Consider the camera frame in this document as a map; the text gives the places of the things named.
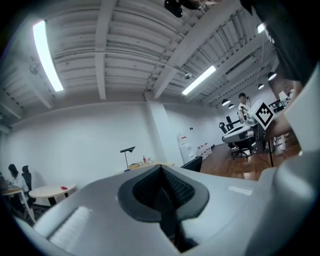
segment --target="round table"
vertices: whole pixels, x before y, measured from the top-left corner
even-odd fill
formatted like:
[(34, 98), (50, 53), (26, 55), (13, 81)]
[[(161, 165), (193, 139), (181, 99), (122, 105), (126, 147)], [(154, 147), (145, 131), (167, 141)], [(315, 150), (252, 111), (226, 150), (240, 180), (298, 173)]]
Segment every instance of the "round table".
[(75, 184), (64, 185), (63, 187), (67, 188), (64, 190), (61, 189), (61, 186), (42, 186), (31, 190), (29, 196), (32, 198), (48, 198), (50, 205), (54, 206), (57, 203), (55, 196), (64, 194), (67, 198), (69, 196), (68, 192), (73, 190), (76, 186), (77, 185)]

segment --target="white wall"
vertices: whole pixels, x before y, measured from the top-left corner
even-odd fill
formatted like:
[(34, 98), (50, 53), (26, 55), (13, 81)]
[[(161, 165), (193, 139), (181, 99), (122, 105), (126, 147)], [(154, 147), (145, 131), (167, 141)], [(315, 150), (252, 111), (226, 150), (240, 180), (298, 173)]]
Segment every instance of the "white wall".
[(238, 120), (238, 106), (239, 106), (239, 94), (240, 93), (245, 93), (246, 96), (249, 96), (251, 99), (251, 106), (255, 104), (256, 101), (262, 100), (264, 103), (271, 104), (272, 102), (276, 101), (276, 97), (271, 90), (270, 86), (266, 83), (264, 87), (261, 90), (258, 90), (258, 88), (254, 85), (251, 85), (242, 91), (239, 91), (232, 97), (229, 97), (228, 99), (230, 100), (229, 104), (234, 104), (234, 107), (231, 109), (228, 109), (228, 105), (222, 106), (219, 104), (216, 108), (218, 109), (219, 113), (221, 114), (221, 120), (225, 124), (228, 123), (226, 117), (230, 116), (231, 121), (235, 122)]
[(69, 108), (34, 117), (13, 126), (2, 145), (1, 171), (9, 177), (8, 165), (21, 172), (29, 165), (33, 187), (77, 184), (124, 171), (128, 164), (154, 160), (145, 103), (100, 104)]
[(214, 108), (192, 105), (165, 104), (172, 132), (175, 136), (184, 132), (194, 152), (197, 146), (223, 143), (219, 128), (220, 116)]

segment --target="white pillar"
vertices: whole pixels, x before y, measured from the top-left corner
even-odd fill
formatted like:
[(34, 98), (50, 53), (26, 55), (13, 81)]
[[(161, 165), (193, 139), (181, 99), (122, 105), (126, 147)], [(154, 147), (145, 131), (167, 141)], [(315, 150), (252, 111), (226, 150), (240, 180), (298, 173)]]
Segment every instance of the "white pillar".
[(179, 145), (177, 134), (173, 134), (170, 121), (163, 103), (154, 99), (149, 92), (144, 94), (149, 119), (152, 126), (152, 133), (157, 156), (155, 161), (175, 164), (180, 167), (184, 164)]

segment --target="woman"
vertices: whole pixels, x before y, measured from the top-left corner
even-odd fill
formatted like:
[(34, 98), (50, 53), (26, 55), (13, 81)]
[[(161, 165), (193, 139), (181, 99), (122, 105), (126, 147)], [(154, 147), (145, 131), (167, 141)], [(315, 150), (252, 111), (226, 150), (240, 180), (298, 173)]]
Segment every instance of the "woman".
[[(21, 188), (24, 193), (27, 193), (29, 191), (28, 186), (26, 184), (25, 179), (22, 177), (22, 175), (19, 174), (16, 166), (14, 164), (10, 164), (8, 167), (12, 177), (13, 177), (13, 185), (15, 187)], [(20, 211), (22, 214), (25, 212), (25, 208), (22, 205), (20, 198), (18, 195), (14, 195), (11, 199), (10, 202), (12, 206), (17, 210)]]

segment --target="person sitting at desk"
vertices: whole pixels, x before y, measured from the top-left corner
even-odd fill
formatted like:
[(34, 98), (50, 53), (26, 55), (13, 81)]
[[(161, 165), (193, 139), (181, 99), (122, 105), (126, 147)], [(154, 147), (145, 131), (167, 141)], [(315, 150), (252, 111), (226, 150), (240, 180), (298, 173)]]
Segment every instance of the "person sitting at desk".
[(251, 107), (248, 105), (247, 96), (243, 92), (239, 94), (239, 101), (240, 101), (240, 104), (238, 107), (239, 118), (240, 118), (240, 122), (243, 123), (245, 120), (245, 115), (248, 113)]
[[(13, 177), (13, 185), (15, 187), (21, 188), (24, 193), (29, 192), (27, 183), (25, 179), (22, 177), (21, 174), (19, 174), (16, 166), (14, 164), (10, 164), (8, 167), (12, 177)], [(22, 214), (25, 212), (25, 208), (23, 207), (20, 197), (18, 195), (14, 195), (11, 199), (10, 202), (12, 206), (17, 210), (20, 211)]]

